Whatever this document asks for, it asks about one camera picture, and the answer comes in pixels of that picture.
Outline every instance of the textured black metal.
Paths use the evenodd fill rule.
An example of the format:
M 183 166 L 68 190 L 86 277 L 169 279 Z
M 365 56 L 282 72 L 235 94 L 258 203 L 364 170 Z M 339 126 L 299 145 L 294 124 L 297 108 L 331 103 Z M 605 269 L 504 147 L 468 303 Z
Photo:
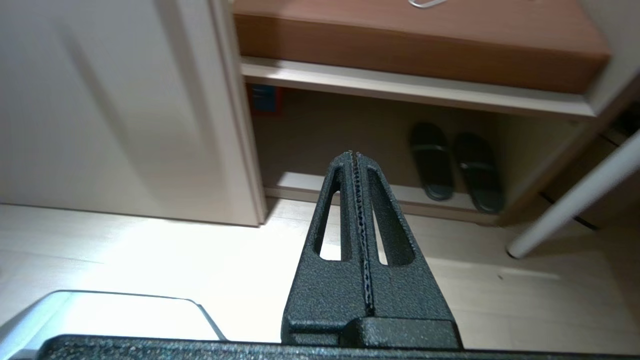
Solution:
M 62 335 L 45 342 L 39 360 L 631 360 L 639 356 L 504 351 L 434 351 L 304 347 L 279 344 Z
M 342 261 L 327 261 L 319 254 L 336 191 Z M 387 265 L 378 259 L 374 212 Z M 403 335 L 384 329 L 391 325 Z M 453 315 L 387 180 L 366 156 L 345 152 L 329 166 L 283 314 L 282 342 L 461 348 Z

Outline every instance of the wooden shelf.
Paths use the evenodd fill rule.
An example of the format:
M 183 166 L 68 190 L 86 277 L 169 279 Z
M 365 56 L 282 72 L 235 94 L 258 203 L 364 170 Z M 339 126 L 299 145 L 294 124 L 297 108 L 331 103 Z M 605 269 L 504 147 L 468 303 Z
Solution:
M 242 58 L 248 83 L 565 120 L 595 114 L 582 95 L 265 58 Z
M 495 134 L 491 114 L 284 90 L 281 116 L 253 118 L 266 195 L 316 201 L 329 162 L 340 153 L 353 150 L 380 164 L 405 213 L 482 224 L 496 220 L 496 215 L 475 209 L 457 172 L 456 193 L 451 200 L 437 202 L 427 197 L 408 146 L 409 131 L 419 121 L 438 124 L 451 141 L 462 130 L 479 133 L 491 141 L 490 135 Z

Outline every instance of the shelf edge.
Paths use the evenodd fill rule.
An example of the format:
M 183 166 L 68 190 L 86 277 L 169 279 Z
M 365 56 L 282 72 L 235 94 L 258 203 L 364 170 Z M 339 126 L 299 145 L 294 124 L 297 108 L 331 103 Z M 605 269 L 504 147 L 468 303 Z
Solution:
M 279 180 L 278 184 L 265 185 L 264 191 L 270 197 L 317 202 L 323 181 L 323 176 L 287 173 Z M 456 193 L 450 201 L 440 203 L 427 198 L 422 189 L 399 185 L 390 186 L 398 204 L 406 214 L 486 225 L 492 225 L 498 219 L 498 215 L 478 212 L 466 193 Z M 332 203 L 339 204 L 339 200 L 339 196 L 334 195 Z
M 246 56 L 241 68 L 245 81 L 256 84 L 514 115 L 595 118 L 587 100 L 577 94 Z

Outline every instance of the white cabinet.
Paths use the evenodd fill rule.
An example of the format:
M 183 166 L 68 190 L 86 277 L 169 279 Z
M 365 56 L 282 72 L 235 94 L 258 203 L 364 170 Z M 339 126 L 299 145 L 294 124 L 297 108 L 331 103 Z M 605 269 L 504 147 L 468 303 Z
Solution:
M 297 89 L 284 92 L 281 119 L 254 117 L 266 193 L 314 200 L 325 164 L 354 150 L 378 161 L 407 213 L 484 224 L 513 221 L 640 87 L 640 3 L 582 4 L 612 51 L 610 64 L 586 94 L 243 58 L 247 82 Z M 458 174 L 452 200 L 434 202 L 424 195 L 407 141 L 411 125 L 420 121 L 439 125 L 450 143 L 460 131 L 491 143 L 507 198 L 501 214 L 477 212 Z
M 1 1 L 0 201 L 262 222 L 229 20 L 206 0 Z
M 226 1 L 1 1 L 0 201 L 257 225 L 263 187 L 315 201 L 330 160 L 354 150 L 406 212 L 505 224 L 640 87 L 640 3 L 582 2 L 612 60 L 574 95 L 241 59 Z M 281 119 L 249 116 L 242 76 L 294 89 Z M 424 195 L 406 146 L 418 121 L 490 141 L 503 213 L 477 212 L 459 177 L 452 201 Z

